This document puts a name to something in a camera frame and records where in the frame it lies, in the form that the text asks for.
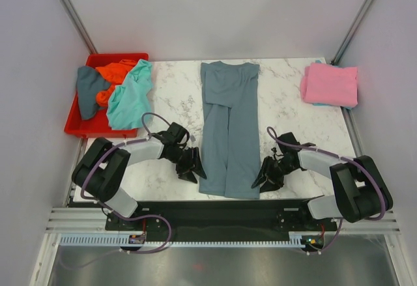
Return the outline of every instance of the shiny floor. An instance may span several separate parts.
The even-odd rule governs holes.
[[[111,248],[60,247],[68,266]],[[322,255],[262,248],[170,248],[152,255],[115,253],[75,271],[56,261],[51,286],[395,286],[383,236],[342,236]]]

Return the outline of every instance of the folded pink shirt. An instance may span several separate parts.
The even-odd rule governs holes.
[[[312,63],[300,84],[303,101],[353,108],[358,104],[358,68]]]

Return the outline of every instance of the garment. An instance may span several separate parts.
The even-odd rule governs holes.
[[[116,85],[123,83],[127,73],[137,65],[137,61],[123,59],[118,63],[110,63],[107,66],[98,66],[97,71],[102,77],[111,83],[111,86],[106,90],[99,92],[96,96],[97,103],[101,107],[107,107],[108,101],[116,88]]]
[[[207,179],[199,191],[230,198],[258,199],[251,189],[261,168],[258,130],[258,64],[201,64],[203,145]]]
[[[300,84],[303,101],[310,104],[355,107],[358,104],[358,69],[324,63],[306,67]]]
[[[151,112],[147,93],[152,89],[152,64],[140,60],[110,96],[107,118],[113,130],[141,128],[142,114]]]
[[[76,89],[78,94],[78,107],[83,120],[89,120],[96,115],[99,108],[96,95],[110,87],[95,69],[89,66],[78,68]]]

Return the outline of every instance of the dark gray cloth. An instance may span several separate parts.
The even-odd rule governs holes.
[[[258,130],[259,65],[201,64],[203,145],[201,158],[207,179],[200,193],[258,199],[251,189],[261,168]]]
[[[83,120],[88,120],[96,115],[100,106],[97,104],[96,95],[110,87],[100,73],[89,66],[81,66],[77,72],[78,107]]]

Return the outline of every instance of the marble tabletop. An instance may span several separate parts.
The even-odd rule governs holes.
[[[245,62],[260,65],[258,86],[259,139],[261,161],[271,155],[273,140],[266,133],[273,126],[278,135],[293,132],[301,143],[312,142],[322,149],[343,156],[354,156],[351,140],[340,108],[313,106],[300,99],[300,80],[304,68],[323,58],[246,59],[223,61],[228,64]],[[177,122],[196,138],[193,146],[201,146],[203,106],[200,66],[213,61],[161,61],[153,63],[154,88],[148,94],[152,110],[169,122]],[[149,129],[158,132],[166,124],[151,119]],[[139,129],[139,137],[145,131]],[[122,139],[110,139],[121,142]],[[94,141],[89,139],[87,148]],[[179,180],[175,165],[167,160],[149,160],[127,167],[122,187],[138,201],[230,200],[198,192],[198,185]],[[84,201],[77,187],[74,201]],[[261,194],[261,199],[309,198],[333,193],[329,179],[312,171],[297,170],[285,177],[278,191]]]

